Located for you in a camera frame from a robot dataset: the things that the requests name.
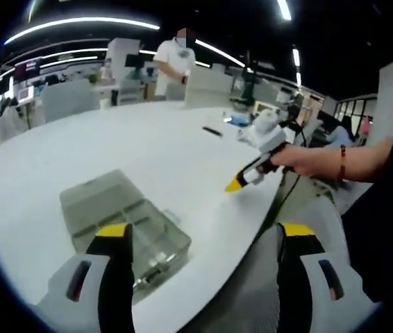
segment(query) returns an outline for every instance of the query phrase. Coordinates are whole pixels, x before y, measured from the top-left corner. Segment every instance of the white device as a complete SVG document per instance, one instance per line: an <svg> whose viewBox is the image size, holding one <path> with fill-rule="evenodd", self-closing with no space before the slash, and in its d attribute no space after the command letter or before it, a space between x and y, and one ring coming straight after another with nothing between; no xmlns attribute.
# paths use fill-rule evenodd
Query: white device
<svg viewBox="0 0 393 333"><path fill-rule="evenodd" d="M284 122L279 113L275 111L263 110L254 120L249 129L249 137L255 147L261 152L260 157L253 161L242 173L245 182L258 184L265 174L271 169L276 169L271 165L270 158L279 148L284 147L285 143L292 143L295 138L295 131L283 128Z"/></svg>
<svg viewBox="0 0 393 333"><path fill-rule="evenodd" d="M35 88L34 86L31 85L30 87L27 87L19 91L19 93L17 94L17 102L20 104L30 101L31 99L34 98L34 96L35 96Z"/></svg>

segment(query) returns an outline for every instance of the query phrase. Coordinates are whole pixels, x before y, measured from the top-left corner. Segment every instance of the desk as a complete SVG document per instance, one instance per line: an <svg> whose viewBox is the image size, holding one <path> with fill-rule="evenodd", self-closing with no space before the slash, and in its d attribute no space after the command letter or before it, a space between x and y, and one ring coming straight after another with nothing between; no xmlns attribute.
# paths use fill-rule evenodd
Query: desk
<svg viewBox="0 0 393 333"><path fill-rule="evenodd" d="M26 302L38 303L49 278L75 254L60 192L117 168L159 210L171 210L192 238L190 261L133 307L136 332L177 332L222 288L257 235L283 175L224 192L258 152L201 129L209 116L218 114L222 122L223 109L182 105L76 114L0 146L0 264Z"/></svg>
<svg viewBox="0 0 393 333"><path fill-rule="evenodd" d="M94 85L92 87L92 91L94 92L111 92L112 90L117 90L119 91L120 86L119 85Z"/></svg>
<svg viewBox="0 0 393 333"><path fill-rule="evenodd" d="M35 110L36 103L37 103L37 98L33 97L31 99L27 99L27 100L16 105L16 108L19 108L20 110L23 111L24 117L26 120L26 125L29 130L32 128L32 125L30 122L30 113L32 113L32 111Z"/></svg>

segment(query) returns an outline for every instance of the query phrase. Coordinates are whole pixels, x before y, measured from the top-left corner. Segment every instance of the black cable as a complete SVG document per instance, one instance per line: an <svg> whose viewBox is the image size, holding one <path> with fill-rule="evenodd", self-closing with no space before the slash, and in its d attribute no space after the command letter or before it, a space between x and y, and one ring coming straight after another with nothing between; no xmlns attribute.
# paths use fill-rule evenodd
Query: black cable
<svg viewBox="0 0 393 333"><path fill-rule="evenodd" d="M303 138L303 144L304 144L305 147L308 147L308 144L307 144L306 138L305 138L305 134L303 133L303 129L301 128L299 123L297 123L296 121L293 121L292 123L295 124L299 128L301 136ZM291 189L288 191L288 193L286 194L285 198L283 199L281 204L278 206L278 209L276 210L277 214L280 212L282 206L285 204L287 198L289 198L289 196L292 193L292 191L294 191L294 188L296 187L297 183L299 182L300 177L301 177L300 175L298 175L296 177L295 183L292 185ZM284 251L284 248L285 248L285 238L286 238L286 232L285 232L285 228L283 228L283 226L281 226L281 230L282 230L282 233L283 233L283 238L281 240L280 250L278 251L278 254L277 254L277 262L279 264L281 263L281 260L283 258L283 251Z"/></svg>
<svg viewBox="0 0 393 333"><path fill-rule="evenodd" d="M301 128L301 126L300 126L296 121L292 121L292 123L293 123L294 125L296 125L296 126L299 128L300 133L301 133L301 136L302 136L302 138L303 138L303 144L304 144L305 147L307 147L308 144L307 144L307 142L306 142L306 138L305 138L305 134L303 133L303 129ZM277 212L280 211L280 209L282 208L282 206L285 204L287 198L289 198L289 195L292 193L292 191L294 191L294 188L296 187L296 185L297 185L297 183L299 182L299 180L300 180L300 175L297 176L297 178L296 178L296 180L295 180L295 183L292 185L291 189L290 189L290 190L288 191L288 193L286 194L286 196L285 196L285 198L283 199L283 201L281 202L280 206L278 206Z"/></svg>

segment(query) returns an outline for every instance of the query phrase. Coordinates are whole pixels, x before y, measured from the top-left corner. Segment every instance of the computer screen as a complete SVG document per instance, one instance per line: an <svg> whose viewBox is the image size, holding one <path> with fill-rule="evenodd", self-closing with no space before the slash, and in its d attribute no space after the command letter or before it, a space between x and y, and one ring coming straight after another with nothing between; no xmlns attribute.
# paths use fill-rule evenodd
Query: computer screen
<svg viewBox="0 0 393 333"><path fill-rule="evenodd" d="M20 63L15 66L15 71L13 72L13 78L15 83L19 83L29 78L34 78L39 76L40 70L40 58L32 59L27 62Z"/></svg>
<svg viewBox="0 0 393 333"><path fill-rule="evenodd" d="M8 91L9 85L9 80L0 80L0 95L3 95Z"/></svg>
<svg viewBox="0 0 393 333"><path fill-rule="evenodd" d="M126 56L126 67L143 68L145 63L144 57L139 54L128 54Z"/></svg>

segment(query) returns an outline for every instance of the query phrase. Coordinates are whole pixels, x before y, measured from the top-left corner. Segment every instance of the ceiling light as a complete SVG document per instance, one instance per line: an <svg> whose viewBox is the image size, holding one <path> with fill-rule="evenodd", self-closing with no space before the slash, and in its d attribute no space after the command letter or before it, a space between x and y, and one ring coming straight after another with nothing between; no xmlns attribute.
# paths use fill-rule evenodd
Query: ceiling light
<svg viewBox="0 0 393 333"><path fill-rule="evenodd" d="M35 11L36 1L37 0L33 0L33 2L31 3L30 12L28 13L28 23L30 23L33 12Z"/></svg>
<svg viewBox="0 0 393 333"><path fill-rule="evenodd" d="M296 74L296 85L301 87L301 74L299 72Z"/></svg>
<svg viewBox="0 0 393 333"><path fill-rule="evenodd" d="M205 42L202 42L201 40L196 40L196 43L198 45L201 45L202 47L205 47L211 51L214 51L215 53L218 53L219 55L225 57L226 59L229 59L230 61L234 62L238 66L245 67L246 65L243 64L241 61L235 59L233 56L228 55L227 53L217 49L216 47L213 47L212 45L206 44Z"/></svg>
<svg viewBox="0 0 393 333"><path fill-rule="evenodd" d="M4 76L7 76L9 73L12 73L12 72L14 72L15 71L15 68L13 67L12 69L9 69L8 71L6 71L5 73L2 73L1 75L0 75L0 80L2 80L2 78L4 77Z"/></svg>
<svg viewBox="0 0 393 333"><path fill-rule="evenodd" d="M197 64L198 66L210 68L210 65L209 64L205 64L204 62L196 61L195 64Z"/></svg>
<svg viewBox="0 0 393 333"><path fill-rule="evenodd" d="M293 49L292 50L292 55L294 56L294 64L297 67L300 67L300 53L299 53L299 50Z"/></svg>
<svg viewBox="0 0 393 333"><path fill-rule="evenodd" d="M283 17L283 19L285 19L286 21L290 21L292 19L291 12L289 11L286 0L277 0L277 2L280 6L281 16Z"/></svg>
<svg viewBox="0 0 393 333"><path fill-rule="evenodd" d="M151 54L151 55L153 55L153 56L156 54L155 51L147 51L147 50L140 50L140 53L143 53L143 54Z"/></svg>
<svg viewBox="0 0 393 333"><path fill-rule="evenodd" d="M73 19L61 19L59 21L47 22L44 24L40 24L39 26L34 26L32 28L28 28L28 29L21 31L20 33L17 33L16 35L8 38L3 44L7 45L22 36L28 35L29 33L32 33L34 31L48 28L50 26L58 26L60 24L78 23L78 22L109 22L109 23L119 23L119 24L130 24L132 26L141 26L141 27L150 28L153 30L160 29L159 26L156 26L154 24L133 21L131 19L115 19L113 17L77 17L77 18L73 18Z"/></svg>
<svg viewBox="0 0 393 333"><path fill-rule="evenodd" d="M73 59L60 60L60 61L50 62L49 64L42 65L40 68L60 65L60 64L66 63L66 62L83 61L83 60L96 60L97 58L98 57L94 56L94 57L82 57L82 58L73 58Z"/></svg>
<svg viewBox="0 0 393 333"><path fill-rule="evenodd" d="M57 57L57 56L62 56L64 54L70 54L70 53L80 53L80 52L105 52L107 51L107 48L100 48L100 49L81 49L81 50L73 50L73 51L64 51L64 52L58 52L50 55L44 55L42 59L47 59L47 58L52 58L52 57Z"/></svg>

